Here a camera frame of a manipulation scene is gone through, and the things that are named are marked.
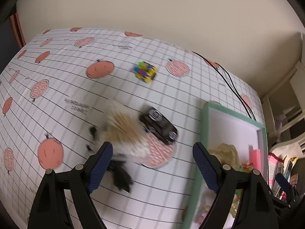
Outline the cream knitted cloth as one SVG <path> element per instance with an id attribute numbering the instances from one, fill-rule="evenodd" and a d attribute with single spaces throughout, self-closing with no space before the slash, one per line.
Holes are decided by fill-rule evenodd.
<path id="1" fill-rule="evenodd" d="M 213 149 L 209 149 L 208 152 L 215 156 L 222 165 L 228 164 L 236 171 L 241 170 L 241 162 L 238 156 L 238 151 L 234 145 L 222 143 Z"/>

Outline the multicolour block cube toy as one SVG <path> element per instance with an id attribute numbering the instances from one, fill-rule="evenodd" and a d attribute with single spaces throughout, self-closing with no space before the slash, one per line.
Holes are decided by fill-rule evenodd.
<path id="1" fill-rule="evenodd" d="M 152 82 L 157 75 L 157 71 L 157 67 L 145 61 L 139 61 L 133 68 L 135 76 L 145 83 Z"/>

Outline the bag of cotton swabs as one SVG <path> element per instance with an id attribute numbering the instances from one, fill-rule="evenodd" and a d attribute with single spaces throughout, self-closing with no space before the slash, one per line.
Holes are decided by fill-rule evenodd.
<path id="1" fill-rule="evenodd" d="M 112 159 L 116 161 L 140 163 L 150 154 L 148 136 L 139 114 L 115 100 L 107 101 L 102 125 L 93 138 L 96 147 L 111 143 Z"/>

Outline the pomegranate print bed sheet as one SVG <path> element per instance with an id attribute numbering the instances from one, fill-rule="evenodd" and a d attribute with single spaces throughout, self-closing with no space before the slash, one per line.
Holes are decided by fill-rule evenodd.
<path id="1" fill-rule="evenodd" d="M 157 67 L 150 83 L 133 68 Z M 163 167 L 128 163 L 131 192 L 118 190 L 106 173 L 93 202 L 108 228 L 180 228 L 191 195 L 204 101 L 245 114 L 223 81 L 223 71 L 179 47 L 134 33 L 105 29 L 47 30 L 10 58 L 1 73 L 1 192 L 26 223 L 44 175 L 38 147 L 47 138 L 63 147 L 58 172 L 89 157 L 91 126 L 100 126 L 105 104 L 116 100 L 139 112 L 158 109 L 179 132 L 175 153 Z"/>

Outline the black skeleton hand toy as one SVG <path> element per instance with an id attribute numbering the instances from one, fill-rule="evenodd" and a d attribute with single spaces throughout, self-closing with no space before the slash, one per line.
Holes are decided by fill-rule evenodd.
<path id="1" fill-rule="evenodd" d="M 111 160 L 107 167 L 107 171 L 112 173 L 114 186 L 119 190 L 125 190 L 130 193 L 133 181 L 131 176 L 125 170 L 124 164 L 125 162 L 122 161 Z"/>

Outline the snack packet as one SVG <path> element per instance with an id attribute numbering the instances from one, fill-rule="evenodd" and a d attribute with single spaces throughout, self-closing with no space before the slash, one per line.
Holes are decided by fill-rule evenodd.
<path id="1" fill-rule="evenodd" d="M 255 165 L 251 163 L 243 163 L 242 164 L 242 171 L 246 173 L 251 173 L 255 169 Z"/>

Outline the white wooden shelf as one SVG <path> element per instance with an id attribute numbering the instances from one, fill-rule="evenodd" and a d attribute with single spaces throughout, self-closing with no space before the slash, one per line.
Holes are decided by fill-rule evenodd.
<path id="1" fill-rule="evenodd" d="M 304 33 L 301 57 L 262 98 L 268 148 L 298 143 L 304 152 Z"/>

